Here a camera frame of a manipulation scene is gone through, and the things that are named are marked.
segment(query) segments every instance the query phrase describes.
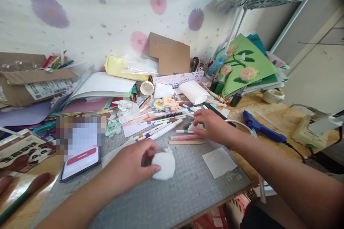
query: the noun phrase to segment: white cup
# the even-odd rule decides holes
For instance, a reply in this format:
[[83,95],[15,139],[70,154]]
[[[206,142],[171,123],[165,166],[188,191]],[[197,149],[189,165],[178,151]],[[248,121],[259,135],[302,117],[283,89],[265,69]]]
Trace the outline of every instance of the white cup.
[[140,91],[142,94],[144,94],[146,96],[152,95],[154,92],[154,86],[149,81],[142,82],[142,84],[140,86]]

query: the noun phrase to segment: person's left hand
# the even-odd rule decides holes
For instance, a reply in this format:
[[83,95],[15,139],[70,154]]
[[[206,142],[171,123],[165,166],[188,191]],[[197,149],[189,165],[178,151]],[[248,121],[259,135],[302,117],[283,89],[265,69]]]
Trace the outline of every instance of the person's left hand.
[[107,164],[99,176],[106,181],[113,198],[128,192],[161,170],[159,165],[141,166],[143,155],[147,154],[152,158],[157,149],[157,144],[152,139],[138,141],[124,147]]

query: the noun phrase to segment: person's right hand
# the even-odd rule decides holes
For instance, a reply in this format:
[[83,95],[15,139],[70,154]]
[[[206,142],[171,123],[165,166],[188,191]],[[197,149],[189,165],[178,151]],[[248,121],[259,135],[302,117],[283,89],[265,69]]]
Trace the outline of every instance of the person's right hand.
[[193,125],[203,123],[205,129],[194,130],[193,133],[208,138],[213,142],[231,147],[233,139],[239,136],[240,130],[226,123],[220,116],[209,109],[200,109],[194,113]]

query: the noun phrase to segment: paint bottle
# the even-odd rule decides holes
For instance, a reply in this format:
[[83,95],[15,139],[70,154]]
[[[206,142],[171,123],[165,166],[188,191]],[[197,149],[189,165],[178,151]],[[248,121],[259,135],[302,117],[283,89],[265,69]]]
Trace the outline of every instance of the paint bottle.
[[214,91],[214,93],[216,95],[220,95],[220,93],[222,92],[222,89],[225,86],[225,78],[226,78],[226,76],[223,76],[221,78],[221,80],[219,81],[219,83],[216,85],[216,88],[215,88],[215,91]]
[[212,65],[209,67],[208,71],[207,71],[207,74],[209,76],[211,76],[215,71],[217,71],[220,66],[222,65],[223,63],[223,60],[227,57],[227,54],[224,54],[223,56],[219,57],[218,59],[216,59]]

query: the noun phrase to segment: wooden craft stick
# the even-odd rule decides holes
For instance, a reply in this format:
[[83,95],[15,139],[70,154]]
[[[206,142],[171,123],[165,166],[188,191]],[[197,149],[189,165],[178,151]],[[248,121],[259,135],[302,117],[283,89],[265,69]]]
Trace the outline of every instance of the wooden craft stick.
[[169,141],[170,145],[195,145],[195,144],[204,144],[205,141]]

